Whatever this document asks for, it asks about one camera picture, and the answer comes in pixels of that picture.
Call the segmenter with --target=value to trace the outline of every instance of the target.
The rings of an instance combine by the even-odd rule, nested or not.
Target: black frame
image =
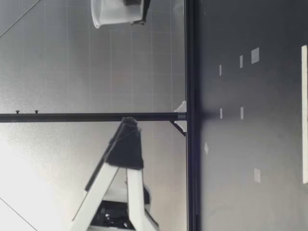
[[[188,231],[201,230],[201,107],[198,1],[185,0]]]

